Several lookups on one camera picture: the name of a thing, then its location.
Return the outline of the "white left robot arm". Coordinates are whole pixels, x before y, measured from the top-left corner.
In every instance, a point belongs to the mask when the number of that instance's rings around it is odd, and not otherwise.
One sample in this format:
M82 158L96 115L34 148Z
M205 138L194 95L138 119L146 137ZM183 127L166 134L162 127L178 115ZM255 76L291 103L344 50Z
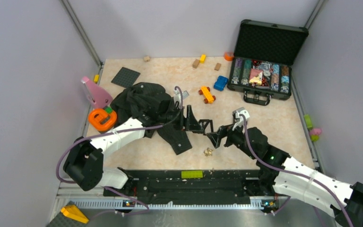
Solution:
M84 191L101 186L112 187L120 195L130 194L133 183L128 175L118 168L104 167L104 161L122 147L160 129L205 132L191 105L164 113L139 112L104 134L76 140L66 151L68 156L63 164L63 171L71 178L67 183L75 183Z

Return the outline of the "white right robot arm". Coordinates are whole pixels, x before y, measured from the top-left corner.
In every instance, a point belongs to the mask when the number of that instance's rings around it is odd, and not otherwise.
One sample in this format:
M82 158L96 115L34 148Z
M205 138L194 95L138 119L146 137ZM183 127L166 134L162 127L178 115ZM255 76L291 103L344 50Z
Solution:
M363 227L363 183L344 183L312 169L287 152L269 144L258 128L221 126L207 133L215 148L235 146L255 159L259 191L286 195L327 213L342 227Z

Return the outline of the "dark pinstriped garment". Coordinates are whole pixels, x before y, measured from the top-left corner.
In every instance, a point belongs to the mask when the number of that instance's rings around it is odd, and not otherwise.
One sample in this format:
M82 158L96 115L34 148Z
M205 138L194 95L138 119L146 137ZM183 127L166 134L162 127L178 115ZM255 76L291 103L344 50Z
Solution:
M145 137L151 138L156 131L176 155L192 148L187 133L181 129L183 111L162 85L137 83L118 94L110 107L117 113L115 126L125 123L129 118L139 120L143 127L161 125L159 129L148 130Z

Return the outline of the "black square frame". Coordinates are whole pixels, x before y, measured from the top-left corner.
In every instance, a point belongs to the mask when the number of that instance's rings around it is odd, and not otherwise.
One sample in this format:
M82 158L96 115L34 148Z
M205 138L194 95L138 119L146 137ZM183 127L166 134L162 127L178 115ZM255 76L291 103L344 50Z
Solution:
M202 127L202 134L207 135L208 133L214 132L213 120L211 119L200 119L199 124Z

